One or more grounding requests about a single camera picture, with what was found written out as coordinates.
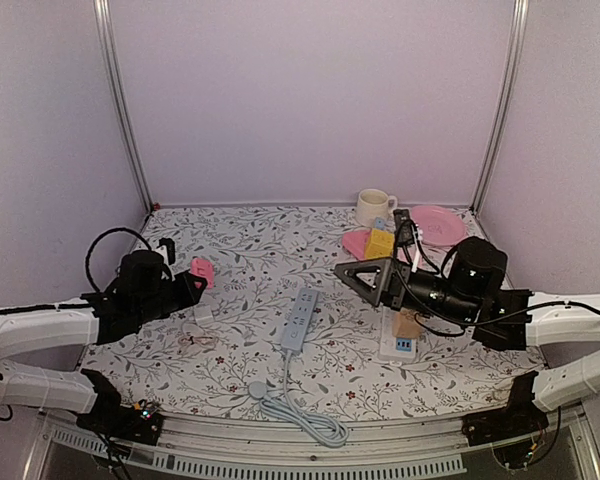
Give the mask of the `pink plug adapter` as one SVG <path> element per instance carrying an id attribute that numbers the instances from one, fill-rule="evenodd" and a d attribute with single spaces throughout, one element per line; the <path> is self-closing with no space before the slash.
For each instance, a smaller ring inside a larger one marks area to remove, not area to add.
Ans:
<path id="1" fill-rule="evenodd" d="M 196 277 L 203 278 L 207 282 L 207 289 L 214 287 L 215 272 L 212 263 L 202 257 L 195 257 L 191 261 L 190 273 Z"/>

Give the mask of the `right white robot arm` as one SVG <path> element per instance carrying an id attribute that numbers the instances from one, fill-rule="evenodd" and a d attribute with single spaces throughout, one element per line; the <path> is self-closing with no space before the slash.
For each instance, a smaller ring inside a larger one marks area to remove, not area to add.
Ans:
<path id="1" fill-rule="evenodd" d="M 334 274 L 374 307 L 436 317 L 498 351 L 600 342 L 600 294 L 556 295 L 502 286 L 508 257 L 471 236 L 451 248 L 439 273 L 394 257 L 340 263 Z M 600 393 L 600 350 L 558 369 L 531 371 L 511 384 L 497 427 L 517 436 L 536 412 Z"/>

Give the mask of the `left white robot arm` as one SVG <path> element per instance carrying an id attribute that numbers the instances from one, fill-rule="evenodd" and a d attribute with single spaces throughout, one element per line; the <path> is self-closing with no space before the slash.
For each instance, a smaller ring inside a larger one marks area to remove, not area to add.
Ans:
<path id="1" fill-rule="evenodd" d="M 121 397 L 99 372 L 63 372 L 12 362 L 12 357 L 63 346 L 115 343 L 154 320 L 197 305 L 208 282 L 174 274 L 150 250 L 124 256 L 116 278 L 66 302 L 0 309 L 0 406 L 22 405 L 89 414 L 108 434 L 128 426 Z"/>

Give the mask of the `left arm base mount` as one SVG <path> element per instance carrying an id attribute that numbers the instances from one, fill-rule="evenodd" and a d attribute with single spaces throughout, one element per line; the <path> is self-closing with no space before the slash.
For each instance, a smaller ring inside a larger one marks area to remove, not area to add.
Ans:
<path id="1" fill-rule="evenodd" d="M 157 445 L 164 423 L 159 403 L 141 399 L 124 406 L 121 394 L 100 372 L 82 369 L 80 373 L 91 382 L 96 399 L 89 412 L 76 415 L 77 427 L 105 439 Z"/>

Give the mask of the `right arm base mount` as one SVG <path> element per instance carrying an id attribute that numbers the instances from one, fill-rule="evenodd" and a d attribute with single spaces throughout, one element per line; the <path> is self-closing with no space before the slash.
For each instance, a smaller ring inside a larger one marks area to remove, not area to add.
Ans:
<path id="1" fill-rule="evenodd" d="M 470 446 L 531 434 L 549 426 L 547 414 L 534 403 L 533 384 L 538 371 L 515 377 L 503 407 L 462 417 L 461 432 Z"/>

